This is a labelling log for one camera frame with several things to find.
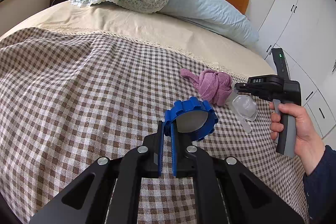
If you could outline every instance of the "checkered blanket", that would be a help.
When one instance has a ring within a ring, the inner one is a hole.
[[[174,101],[198,96],[181,68],[199,74],[206,66],[103,34],[29,28],[0,41],[0,191],[18,218],[28,223],[98,157],[125,155],[156,132]],[[229,108],[214,106],[215,131],[195,145],[237,157],[307,221],[300,160],[275,153],[268,103],[254,100],[250,134]],[[195,222],[192,179],[172,176],[165,137],[163,176],[142,179],[138,223]]]

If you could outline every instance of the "metal screw head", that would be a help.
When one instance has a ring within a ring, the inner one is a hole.
[[[229,164],[229,165],[235,165],[237,163],[237,160],[233,157],[228,157],[226,159],[226,162]]]
[[[105,165],[109,162],[109,160],[105,157],[101,157],[97,160],[97,162],[98,162],[99,165]]]
[[[197,151],[197,147],[194,146],[194,145],[189,145],[189,146],[187,147],[187,151],[188,151],[189,153],[195,153],[195,152]]]
[[[139,146],[138,147],[138,152],[139,153],[146,153],[148,151],[148,148],[147,148],[147,146]]]

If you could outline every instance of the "pink towel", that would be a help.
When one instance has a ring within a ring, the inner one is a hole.
[[[203,100],[218,106],[225,105],[226,99],[232,92],[232,78],[225,72],[206,69],[198,77],[187,69],[181,69],[181,76],[193,83]]]

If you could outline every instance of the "white wardrobe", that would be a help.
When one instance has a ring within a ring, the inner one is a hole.
[[[336,134],[335,0],[275,0],[259,35],[252,50],[276,71],[270,52],[281,47],[316,131]]]

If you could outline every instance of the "pillowcase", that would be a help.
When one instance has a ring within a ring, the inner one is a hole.
[[[243,46],[259,39],[247,17],[226,0],[169,0],[159,13],[194,23]]]

